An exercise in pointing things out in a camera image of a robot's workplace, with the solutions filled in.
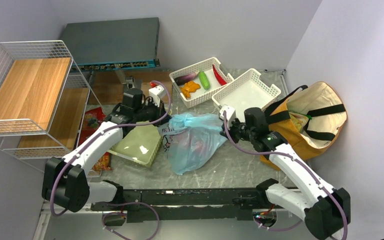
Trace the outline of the empty white plastic basket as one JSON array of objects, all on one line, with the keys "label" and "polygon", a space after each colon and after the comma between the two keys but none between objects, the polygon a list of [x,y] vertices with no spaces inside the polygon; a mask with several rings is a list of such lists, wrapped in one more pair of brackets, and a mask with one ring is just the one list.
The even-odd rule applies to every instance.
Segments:
[{"label": "empty white plastic basket", "polygon": [[264,109],[274,103],[282,93],[275,84],[265,84],[261,76],[262,74],[256,69],[248,69],[211,97],[214,105],[218,109],[224,106],[234,108],[236,117],[244,122],[246,109],[253,107]]}]

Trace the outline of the yellow canvas tote bag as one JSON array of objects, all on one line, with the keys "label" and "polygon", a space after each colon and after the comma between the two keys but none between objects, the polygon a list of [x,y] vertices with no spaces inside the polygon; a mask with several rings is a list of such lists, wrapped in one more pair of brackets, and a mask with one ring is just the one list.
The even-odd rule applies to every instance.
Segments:
[{"label": "yellow canvas tote bag", "polygon": [[302,160],[323,154],[348,117],[341,98],[323,81],[302,85],[263,111],[269,130],[280,133]]}]

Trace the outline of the purple toy eggplant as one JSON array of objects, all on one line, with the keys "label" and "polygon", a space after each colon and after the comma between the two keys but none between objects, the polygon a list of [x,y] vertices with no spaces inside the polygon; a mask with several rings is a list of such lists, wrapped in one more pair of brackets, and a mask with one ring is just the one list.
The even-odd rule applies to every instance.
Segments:
[{"label": "purple toy eggplant", "polygon": [[183,86],[186,83],[193,81],[197,76],[198,76],[197,72],[192,72],[186,75],[176,77],[174,79],[174,82],[176,83],[177,86]]}]

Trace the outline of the red toy chili pepper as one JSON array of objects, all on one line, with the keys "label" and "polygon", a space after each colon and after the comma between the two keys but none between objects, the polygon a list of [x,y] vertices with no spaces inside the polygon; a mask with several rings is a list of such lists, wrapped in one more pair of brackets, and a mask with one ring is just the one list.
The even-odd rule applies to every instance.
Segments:
[{"label": "red toy chili pepper", "polygon": [[221,86],[224,86],[224,85],[227,85],[228,83],[224,80],[224,78],[222,77],[221,75],[221,71],[218,70],[218,68],[213,64],[212,65],[212,70],[213,70],[213,74],[217,80],[217,82],[221,85]]}]

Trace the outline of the red snack packet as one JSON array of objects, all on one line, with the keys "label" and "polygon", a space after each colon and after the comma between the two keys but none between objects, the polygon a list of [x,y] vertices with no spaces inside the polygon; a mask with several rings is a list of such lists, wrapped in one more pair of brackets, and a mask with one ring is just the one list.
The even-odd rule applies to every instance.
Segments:
[{"label": "red snack packet", "polygon": [[101,107],[93,108],[84,113],[80,135],[78,138],[78,146],[93,135],[93,133],[100,127],[105,117],[106,115]]}]

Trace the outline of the white basket with vegetables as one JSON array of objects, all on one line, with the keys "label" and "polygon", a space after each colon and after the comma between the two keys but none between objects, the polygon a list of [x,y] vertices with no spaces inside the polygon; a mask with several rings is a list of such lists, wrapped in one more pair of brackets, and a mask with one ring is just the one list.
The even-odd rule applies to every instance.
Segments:
[{"label": "white basket with vegetables", "polygon": [[[234,80],[232,75],[223,69],[224,66],[216,57],[210,57],[206,60],[189,65],[179,70],[173,71],[169,74],[170,80],[173,85],[173,89],[180,95],[180,99],[182,100],[186,108],[190,109],[196,105],[202,104],[210,100],[214,94],[219,92],[225,86],[225,85],[221,86],[217,82],[215,75],[213,73],[212,65],[215,65],[217,69],[221,71],[220,74],[224,78],[224,80],[227,82],[227,84],[231,83]],[[183,85],[178,86],[174,82],[174,79],[180,76],[191,74],[191,73],[199,73],[200,71],[205,72],[210,83],[210,89],[205,90],[202,87],[200,83],[200,79],[197,75],[197,77],[193,80],[193,82],[198,83],[201,86],[201,88],[198,89],[196,92],[193,92],[193,93],[191,92],[190,98],[186,99],[180,90],[180,87],[182,87]]]}]

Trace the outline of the light green plastic basket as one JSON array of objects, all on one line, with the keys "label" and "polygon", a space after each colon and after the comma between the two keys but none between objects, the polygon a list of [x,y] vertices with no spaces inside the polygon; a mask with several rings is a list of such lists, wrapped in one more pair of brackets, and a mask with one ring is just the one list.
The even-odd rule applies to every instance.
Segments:
[{"label": "light green plastic basket", "polygon": [[161,146],[162,137],[152,124],[137,126],[108,152],[137,165],[149,168]]}]

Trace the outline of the blue printed plastic grocery bag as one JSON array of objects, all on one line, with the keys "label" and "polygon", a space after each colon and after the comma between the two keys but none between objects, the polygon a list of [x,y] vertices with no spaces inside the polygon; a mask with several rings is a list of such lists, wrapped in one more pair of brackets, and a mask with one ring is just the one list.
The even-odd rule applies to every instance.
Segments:
[{"label": "blue printed plastic grocery bag", "polygon": [[184,112],[158,127],[171,170],[177,175],[195,171],[207,163],[227,140],[216,114]]}]

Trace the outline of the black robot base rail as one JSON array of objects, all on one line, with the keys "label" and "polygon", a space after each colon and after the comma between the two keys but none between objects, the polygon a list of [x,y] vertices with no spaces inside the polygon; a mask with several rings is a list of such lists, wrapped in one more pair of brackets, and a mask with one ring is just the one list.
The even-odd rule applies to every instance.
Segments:
[{"label": "black robot base rail", "polygon": [[127,189],[126,206],[92,203],[93,212],[123,212],[128,223],[160,219],[250,221],[253,215],[273,209],[255,188]]}]

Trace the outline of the green toy cucumber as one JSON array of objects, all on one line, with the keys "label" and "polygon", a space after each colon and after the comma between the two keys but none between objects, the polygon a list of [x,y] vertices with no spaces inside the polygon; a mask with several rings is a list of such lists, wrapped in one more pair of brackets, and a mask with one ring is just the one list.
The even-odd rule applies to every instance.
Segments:
[{"label": "green toy cucumber", "polygon": [[205,74],[204,71],[199,71],[198,72],[198,78],[200,80],[201,86],[203,87],[204,90],[209,90],[211,85],[208,80],[207,75]]}]

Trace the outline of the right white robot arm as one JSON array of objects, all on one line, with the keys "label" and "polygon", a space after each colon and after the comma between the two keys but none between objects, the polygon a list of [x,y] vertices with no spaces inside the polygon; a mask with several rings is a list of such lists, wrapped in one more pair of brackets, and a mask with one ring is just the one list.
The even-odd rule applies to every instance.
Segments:
[{"label": "right white robot arm", "polygon": [[308,231],[318,240],[348,238],[351,222],[351,196],[347,190],[335,188],[312,170],[278,131],[270,130],[265,113],[258,107],[245,111],[245,122],[236,117],[236,111],[224,106],[220,111],[222,134],[236,146],[240,140],[250,142],[252,155],[268,157],[298,188],[298,192],[284,187],[274,179],[257,185],[256,203],[267,208],[280,206],[304,222]]}]

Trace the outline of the orange toy ginger root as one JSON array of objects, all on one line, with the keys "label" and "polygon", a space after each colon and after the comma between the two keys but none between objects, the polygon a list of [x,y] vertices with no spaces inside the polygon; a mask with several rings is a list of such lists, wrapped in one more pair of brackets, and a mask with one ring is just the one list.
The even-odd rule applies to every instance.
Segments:
[{"label": "orange toy ginger root", "polygon": [[189,81],[189,82],[186,82],[179,89],[180,89],[181,93],[185,96],[185,98],[189,99],[191,97],[191,93],[195,93],[200,88],[201,88],[200,84],[198,84],[194,81]]}]

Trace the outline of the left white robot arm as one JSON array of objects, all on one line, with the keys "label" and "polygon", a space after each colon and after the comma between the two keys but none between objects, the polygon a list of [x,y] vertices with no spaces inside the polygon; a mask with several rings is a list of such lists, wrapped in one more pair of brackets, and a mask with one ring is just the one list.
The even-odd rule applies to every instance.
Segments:
[{"label": "left white robot arm", "polygon": [[139,88],[123,92],[122,102],[108,114],[98,129],[80,146],[63,157],[51,157],[45,164],[41,196],[50,202],[53,216],[55,205],[63,212],[78,212],[86,204],[104,203],[117,210],[124,203],[124,189],[109,180],[89,183],[87,173],[98,160],[136,127],[168,123],[170,116],[162,98],[170,93],[157,83],[145,96]]}]

